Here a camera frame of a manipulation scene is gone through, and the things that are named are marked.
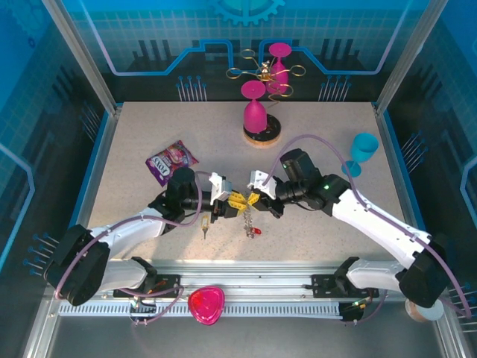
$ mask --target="blue wall panel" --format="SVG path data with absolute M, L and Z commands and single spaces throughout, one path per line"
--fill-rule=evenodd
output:
M 458 278 L 473 285 L 477 283 L 477 56 L 472 47 L 476 14 L 474 1 L 449 0 L 388 108 L 426 228 L 453 240 Z M 416 145 L 405 146 L 412 136 Z
M 69 0 L 66 7 L 118 101 L 183 100 L 175 87 L 187 75 L 204 79 L 209 100 L 242 100 L 240 86 L 250 78 L 231 84 L 226 70 L 255 70 L 240 51 L 270 59 L 260 44 L 278 41 L 294 49 L 286 66 L 308 70 L 292 83 L 294 100 L 323 100 L 327 76 L 349 75 L 345 99 L 372 101 L 428 2 Z
M 0 355 L 21 357 L 45 285 L 29 251 L 49 254 L 33 237 L 68 227 L 104 109 L 40 0 L 0 0 L 0 52 Z

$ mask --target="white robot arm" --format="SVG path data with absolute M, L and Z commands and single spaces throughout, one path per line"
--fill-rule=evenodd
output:
M 301 149 L 294 149 L 280 159 L 290 179 L 287 182 L 275 177 L 267 180 L 268 174 L 264 172 L 251 173 L 248 186 L 260 195 L 253 205 L 257 210 L 270 211 L 279 218 L 286 204 L 304 202 L 312 209 L 352 225 L 381 245 L 396 261 L 375 263 L 351 257 L 335 273 L 337 286 L 344 292 L 350 288 L 389 289 L 403 293 L 419 306 L 432 307 L 449 283 L 449 278 L 416 238 L 449 261 L 452 248 L 445 236 L 432 237 L 411 227 L 358 193 L 363 205 L 347 181 L 337 175 L 322 176 L 308 154 Z
M 200 210 L 211 214 L 211 223 L 219 217 L 236 217 L 239 212 L 227 201 L 232 184 L 216 173 L 209 177 L 212 190 L 202 191 Z M 175 228 L 160 218 L 180 223 L 185 210 L 197 210 L 198 188 L 195 173 L 189 168 L 177 169 L 168 188 L 147 208 L 130 218 L 87 230 L 81 225 L 68 229 L 46 264 L 43 277 L 55 288 L 78 252 L 89 242 L 98 241 L 67 275 L 60 294 L 72 305 L 88 301 L 97 291 L 134 289 L 148 292 L 156 283 L 156 270 L 140 257 L 112 260 L 122 251 L 148 239 L 157 238 Z

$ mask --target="pink goblet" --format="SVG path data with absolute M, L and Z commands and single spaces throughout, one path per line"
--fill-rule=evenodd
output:
M 282 84 L 288 84 L 288 72 L 284 71 L 286 68 L 282 63 L 282 57 L 290 55 L 291 47 L 286 43 L 274 43 L 270 46 L 269 52 L 277 58 L 277 61 L 271 67 L 270 73 L 273 80 L 267 82 L 267 91 L 282 95 L 287 89 L 287 86 L 282 86 Z
M 264 131 L 267 127 L 267 111 L 257 99 L 265 94 L 265 85 L 256 80 L 245 82 L 241 87 L 241 94 L 252 100 L 244 111 L 245 130 L 251 133 Z

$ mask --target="purple snack package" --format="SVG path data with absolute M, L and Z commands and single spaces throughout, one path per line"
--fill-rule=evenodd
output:
M 178 140 L 163 151 L 146 160 L 146 165 L 161 186 L 165 186 L 177 168 L 199 163 L 182 140 Z

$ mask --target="wooden coaster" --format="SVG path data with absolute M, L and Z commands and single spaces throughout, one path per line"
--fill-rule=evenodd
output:
M 250 143 L 260 146 L 266 146 L 275 143 L 279 139 L 281 131 L 282 125 L 280 124 L 279 120 L 271 114 L 267 114 L 267 127 L 260 133 L 251 133 L 244 127 L 245 138 Z

